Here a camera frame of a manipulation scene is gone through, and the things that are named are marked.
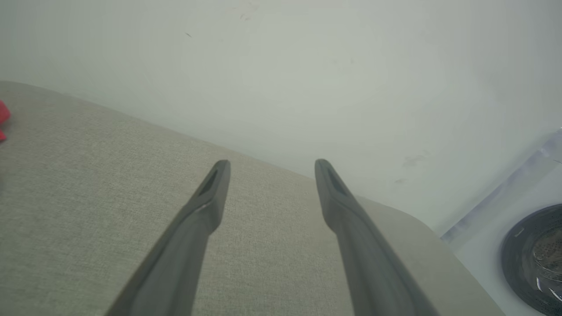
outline round black object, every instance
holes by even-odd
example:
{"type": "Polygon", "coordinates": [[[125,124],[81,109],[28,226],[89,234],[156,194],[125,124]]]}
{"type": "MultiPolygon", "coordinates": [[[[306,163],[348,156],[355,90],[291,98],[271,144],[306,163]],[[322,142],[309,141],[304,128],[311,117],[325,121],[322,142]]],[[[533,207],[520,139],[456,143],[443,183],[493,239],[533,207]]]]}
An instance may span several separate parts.
{"type": "Polygon", "coordinates": [[[562,204],[513,226],[502,245],[501,266],[525,303],[544,315],[562,315],[562,204]]]}

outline gray upholstery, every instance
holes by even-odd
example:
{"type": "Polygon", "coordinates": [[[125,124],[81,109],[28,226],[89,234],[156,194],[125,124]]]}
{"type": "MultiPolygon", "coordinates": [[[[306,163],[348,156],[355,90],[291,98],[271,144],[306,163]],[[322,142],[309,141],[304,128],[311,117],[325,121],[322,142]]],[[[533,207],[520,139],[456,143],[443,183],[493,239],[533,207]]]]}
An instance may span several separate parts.
{"type": "Polygon", "coordinates": [[[29,85],[0,82],[0,100],[0,315],[103,315],[219,159],[232,179],[194,314],[352,314],[312,179],[29,85]]]}

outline red cloth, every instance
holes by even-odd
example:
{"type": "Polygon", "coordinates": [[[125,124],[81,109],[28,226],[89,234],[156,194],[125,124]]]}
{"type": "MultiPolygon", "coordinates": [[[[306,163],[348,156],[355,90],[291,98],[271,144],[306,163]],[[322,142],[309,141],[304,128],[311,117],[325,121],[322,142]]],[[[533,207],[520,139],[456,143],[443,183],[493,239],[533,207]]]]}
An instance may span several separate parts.
{"type": "MultiPolygon", "coordinates": [[[[6,107],[4,102],[0,100],[0,124],[4,123],[9,118],[10,111],[8,111],[8,108],[6,107]]],[[[4,139],[6,139],[6,135],[4,135],[4,133],[2,133],[2,131],[0,130],[0,141],[3,141],[4,139]]]]}

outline white wall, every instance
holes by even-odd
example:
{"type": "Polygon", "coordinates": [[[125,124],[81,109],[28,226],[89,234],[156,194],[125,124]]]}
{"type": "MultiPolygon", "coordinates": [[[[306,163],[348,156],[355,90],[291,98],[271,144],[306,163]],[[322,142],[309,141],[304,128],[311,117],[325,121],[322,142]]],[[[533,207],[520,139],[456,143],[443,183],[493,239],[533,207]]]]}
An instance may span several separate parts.
{"type": "Polygon", "coordinates": [[[311,177],[326,158],[442,233],[561,126],[560,16],[558,0],[3,0],[0,79],[311,177]]]}

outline white surface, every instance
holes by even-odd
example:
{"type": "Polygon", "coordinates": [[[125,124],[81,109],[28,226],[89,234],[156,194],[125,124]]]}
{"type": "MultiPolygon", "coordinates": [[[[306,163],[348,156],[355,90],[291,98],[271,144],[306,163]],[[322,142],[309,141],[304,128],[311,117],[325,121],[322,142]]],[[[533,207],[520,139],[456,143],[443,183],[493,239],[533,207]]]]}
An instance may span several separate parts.
{"type": "Polygon", "coordinates": [[[544,207],[562,203],[561,183],[562,165],[551,171],[526,194],[513,200],[509,207],[498,211],[497,217],[455,251],[457,258],[506,316],[543,315],[520,300],[507,285],[501,270],[499,253],[506,234],[520,220],[544,207]]]}
{"type": "Polygon", "coordinates": [[[0,79],[311,177],[326,158],[354,193],[443,233],[560,127],[561,13],[558,0],[3,0],[0,79]]]}

